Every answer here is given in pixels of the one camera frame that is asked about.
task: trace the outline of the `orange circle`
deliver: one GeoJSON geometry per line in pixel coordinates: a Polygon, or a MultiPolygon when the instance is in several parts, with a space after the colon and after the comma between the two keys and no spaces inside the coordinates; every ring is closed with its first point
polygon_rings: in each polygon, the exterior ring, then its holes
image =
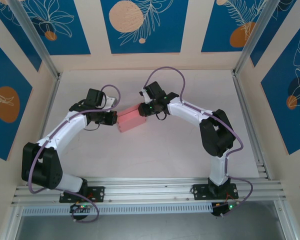
{"type": "Polygon", "coordinates": [[[218,5],[225,5],[227,3],[228,0],[216,0],[216,4],[218,5]]]}
{"type": "Polygon", "coordinates": [[[141,9],[132,1],[118,1],[109,11],[112,27],[121,33],[130,33],[141,27],[144,15],[141,9]]]}
{"type": "Polygon", "coordinates": [[[244,26],[240,26],[236,30],[234,30],[230,37],[230,45],[234,48],[244,47],[255,25],[255,22],[248,22],[244,26]]]}
{"type": "Polygon", "coordinates": [[[293,95],[289,96],[286,100],[286,105],[290,110],[293,110],[297,106],[297,98],[293,95]]]}
{"type": "Polygon", "coordinates": [[[11,124],[17,119],[19,111],[20,99],[18,93],[12,87],[0,87],[0,119],[11,124]]]}
{"type": "Polygon", "coordinates": [[[57,35],[53,31],[46,31],[44,33],[44,36],[46,37],[46,39],[48,39],[50,41],[57,40],[57,35]]]}

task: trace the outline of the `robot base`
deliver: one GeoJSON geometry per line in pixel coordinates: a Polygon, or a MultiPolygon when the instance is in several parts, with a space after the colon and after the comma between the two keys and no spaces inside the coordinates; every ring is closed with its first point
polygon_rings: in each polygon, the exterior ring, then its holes
{"type": "MultiPolygon", "coordinates": [[[[90,199],[94,203],[103,203],[105,196],[105,187],[104,186],[88,186],[86,198],[90,199]]],[[[84,199],[80,197],[64,193],[63,196],[60,196],[59,203],[61,204],[69,204],[69,203],[85,203],[84,199]]]]}
{"type": "Polygon", "coordinates": [[[194,200],[226,200],[229,196],[238,199],[237,186],[230,183],[230,178],[222,185],[215,185],[209,178],[208,184],[194,184],[191,189],[194,200]]]}

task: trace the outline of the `metal extrusion bar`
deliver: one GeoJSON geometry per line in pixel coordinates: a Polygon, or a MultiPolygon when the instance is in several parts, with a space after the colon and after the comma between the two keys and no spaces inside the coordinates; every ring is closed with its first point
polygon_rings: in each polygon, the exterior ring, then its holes
{"type": "Polygon", "coordinates": [[[37,33],[34,25],[32,24],[20,1],[7,0],[7,3],[15,18],[18,20],[23,31],[25,32],[26,36],[32,43],[34,49],[36,50],[42,61],[45,63],[49,72],[53,75],[55,79],[58,79],[59,74],[57,68],[51,60],[48,50],[46,49],[44,43],[42,42],[39,34],[37,33]]]}
{"type": "Polygon", "coordinates": [[[267,161],[265,161],[265,157],[263,155],[263,152],[262,152],[262,149],[260,146],[260,142],[258,140],[252,119],[250,117],[251,114],[249,111],[249,107],[247,105],[247,100],[246,100],[245,94],[244,94],[241,84],[240,84],[240,80],[238,79],[238,76],[234,72],[232,72],[232,78],[233,78],[234,86],[235,86],[235,89],[236,89],[236,92],[238,95],[238,99],[240,102],[240,106],[241,106],[243,118],[245,121],[246,129],[247,129],[247,132],[249,135],[249,139],[251,141],[253,154],[255,154],[255,156],[257,157],[257,160],[260,163],[264,164],[266,175],[271,180],[271,179],[273,179],[273,174],[271,173],[271,171],[267,165],[267,161]]]}
{"type": "Polygon", "coordinates": [[[54,83],[53,90],[52,90],[50,100],[49,100],[49,104],[48,104],[48,107],[46,109],[46,113],[44,115],[44,122],[43,122],[43,125],[42,125],[42,128],[41,128],[40,139],[42,139],[44,137],[46,126],[47,126],[49,116],[50,116],[50,112],[51,112],[52,106],[54,105],[54,101],[55,101],[57,91],[58,91],[58,88],[59,88],[60,79],[61,78],[58,77],[58,79],[54,83]]]}
{"type": "Polygon", "coordinates": [[[300,228],[287,200],[273,201],[286,240],[300,240],[300,228]]]}
{"type": "Polygon", "coordinates": [[[10,217],[7,221],[6,228],[0,236],[0,240],[15,240],[20,226],[21,218],[24,212],[23,206],[14,206],[8,209],[10,217]]]}
{"type": "Polygon", "coordinates": [[[234,67],[235,74],[240,73],[245,62],[250,57],[250,54],[252,53],[253,49],[255,48],[262,33],[264,32],[269,20],[272,17],[272,14],[276,10],[276,7],[278,6],[279,2],[280,2],[280,0],[268,0],[267,3],[265,4],[264,9],[262,10],[262,12],[260,14],[260,17],[256,21],[255,27],[253,28],[253,31],[242,50],[240,58],[234,67]]]}
{"type": "MultiPolygon", "coordinates": [[[[286,198],[280,181],[249,179],[254,191],[249,201],[284,200],[286,198]]],[[[190,193],[193,184],[207,184],[206,178],[90,178],[89,186],[104,186],[104,204],[173,204],[197,203],[190,193]]],[[[237,186],[239,200],[250,191],[250,186],[242,181],[233,181],[237,186]]],[[[19,186],[12,200],[13,206],[51,206],[59,203],[60,192],[56,190],[31,194],[27,186],[19,186]]],[[[200,201],[203,203],[222,202],[223,199],[200,201]]]]}

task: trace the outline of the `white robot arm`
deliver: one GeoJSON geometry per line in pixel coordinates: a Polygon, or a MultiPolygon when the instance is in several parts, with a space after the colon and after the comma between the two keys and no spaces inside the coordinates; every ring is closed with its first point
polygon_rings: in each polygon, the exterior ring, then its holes
{"type": "Polygon", "coordinates": [[[64,120],[46,137],[37,143],[28,142],[23,148],[22,174],[24,181],[28,181],[31,165],[39,149],[44,146],[40,155],[42,162],[35,165],[32,174],[32,182],[47,189],[59,189],[70,192],[82,192],[84,195],[87,181],[83,178],[63,172],[59,160],[70,141],[90,122],[102,125],[114,125],[117,123],[116,111],[87,112],[86,110],[109,109],[116,104],[115,97],[108,97],[102,91],[89,89],[86,99],[74,104],[64,120]]]}
{"type": "Polygon", "coordinates": [[[156,81],[143,88],[140,94],[145,99],[145,103],[138,108],[141,116],[157,115],[158,117],[158,114],[163,112],[164,118],[167,115],[177,116],[199,127],[202,145],[211,155],[209,181],[212,191],[218,192],[218,189],[230,184],[230,179],[225,174],[226,154],[233,147],[236,138],[223,125],[209,117],[213,115],[232,128],[225,112],[220,109],[213,112],[184,100],[181,102],[179,95],[173,92],[167,95],[156,81]]]}

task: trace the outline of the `pink box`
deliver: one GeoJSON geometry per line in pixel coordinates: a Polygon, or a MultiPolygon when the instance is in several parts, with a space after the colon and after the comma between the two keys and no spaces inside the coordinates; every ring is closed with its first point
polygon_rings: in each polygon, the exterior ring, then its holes
{"type": "Polygon", "coordinates": [[[140,104],[129,107],[128,109],[117,114],[118,119],[116,123],[121,133],[124,133],[146,122],[146,117],[139,115],[139,105],[140,104]]]}

